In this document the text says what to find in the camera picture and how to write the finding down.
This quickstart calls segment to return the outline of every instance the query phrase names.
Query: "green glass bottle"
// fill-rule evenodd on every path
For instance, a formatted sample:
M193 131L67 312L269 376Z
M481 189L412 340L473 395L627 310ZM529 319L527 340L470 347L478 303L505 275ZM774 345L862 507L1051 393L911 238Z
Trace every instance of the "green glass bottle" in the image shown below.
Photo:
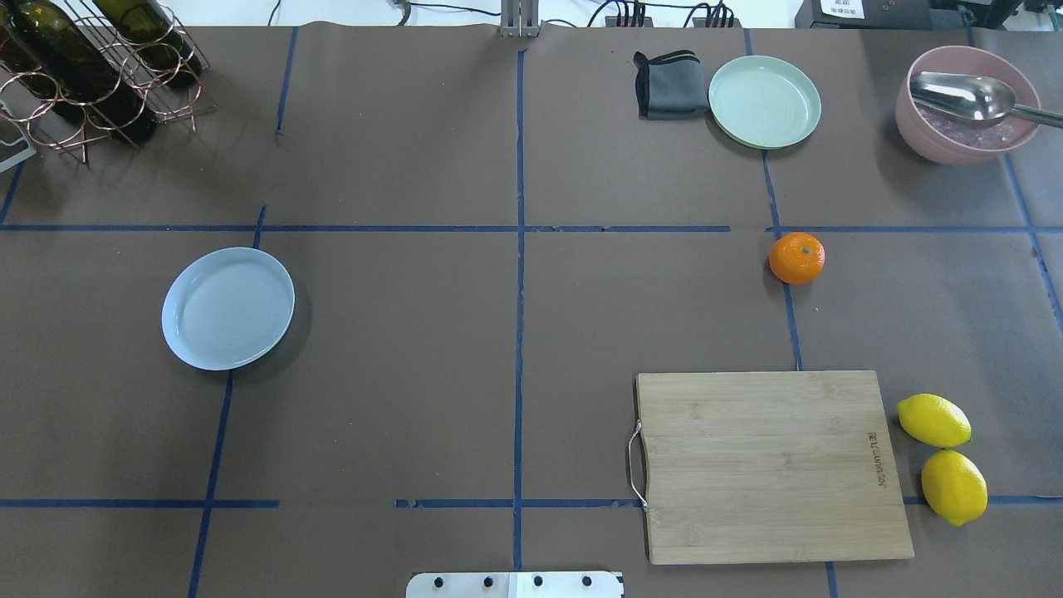
M41 69L78 102L92 102L106 120L88 108L89 120L119 126L112 136L142 143L158 121L145 99L130 87L115 67L85 37L62 8L46 0L0 0L6 8L4 28Z
M4 11L0 6L0 23L3 23L3 18ZM40 68L37 61L33 59L30 54L27 54L26 50L11 38L7 30L3 29L3 27L0 27L0 66L12 74L16 72L33 72ZM55 83L50 79L45 76L22 76L18 82L37 99L50 101L55 97ZM85 110L63 100L55 102L52 106L52 112L74 126L81 126L81 123L85 121Z
M159 72L172 70L178 66L178 52L181 52L181 56L188 61L188 69L196 74L203 72L203 64L192 55L191 48L173 30L173 23L155 0L92 0L92 3L118 33L133 44L165 44L137 50L140 59L152 69ZM166 84L181 88L195 82L196 78L190 72L181 70Z

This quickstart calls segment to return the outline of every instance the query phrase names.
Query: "metal handle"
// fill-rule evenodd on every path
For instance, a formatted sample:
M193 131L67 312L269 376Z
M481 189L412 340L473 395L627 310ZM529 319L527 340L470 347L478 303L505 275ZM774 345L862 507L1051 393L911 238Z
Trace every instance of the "metal handle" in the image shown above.
M646 505L646 499L642 497L642 493L639 489L635 486L635 464L631 460L631 445L635 444L635 439L642 433L642 421L636 421L635 432L631 432L631 438L627 441L627 481L631 484L631 490L635 491L635 496L639 497L639 502L642 503L642 511L649 513L649 506Z
M1048 112L1047 109L1015 104L1015 106L1011 108L1011 115L1016 118L1022 118L1023 120L1040 122L1041 124L1063 129L1063 114L1056 114L1054 112Z

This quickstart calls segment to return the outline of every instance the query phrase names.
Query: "lemon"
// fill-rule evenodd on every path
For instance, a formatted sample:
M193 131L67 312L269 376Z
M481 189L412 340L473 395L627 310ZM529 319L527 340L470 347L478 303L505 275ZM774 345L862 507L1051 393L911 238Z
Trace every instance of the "lemon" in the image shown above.
M971 441L971 423L960 408L938 395L915 395L897 404L900 427L928 445L950 448Z
M957 527L977 519L989 505L982 473L969 459L948 449L923 466L923 496L934 513Z

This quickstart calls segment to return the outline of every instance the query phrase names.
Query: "ice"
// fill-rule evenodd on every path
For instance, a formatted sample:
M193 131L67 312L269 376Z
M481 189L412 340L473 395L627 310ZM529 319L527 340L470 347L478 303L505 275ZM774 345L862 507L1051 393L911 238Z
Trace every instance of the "ice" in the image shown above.
M1015 129L1003 119L992 126L984 126L977 121L965 120L942 114L926 106L917 105L919 114L939 133L954 141L977 149L1002 149L1015 139Z

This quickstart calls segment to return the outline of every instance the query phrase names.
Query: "metal scoop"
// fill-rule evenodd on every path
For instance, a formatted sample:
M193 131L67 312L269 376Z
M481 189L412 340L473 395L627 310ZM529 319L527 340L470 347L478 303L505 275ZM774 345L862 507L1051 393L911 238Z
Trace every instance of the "metal scoop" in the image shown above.
M992 76L925 71L912 80L910 88L916 103L960 118L992 123L1010 114L1063 129L1063 115L1016 104L1011 85Z

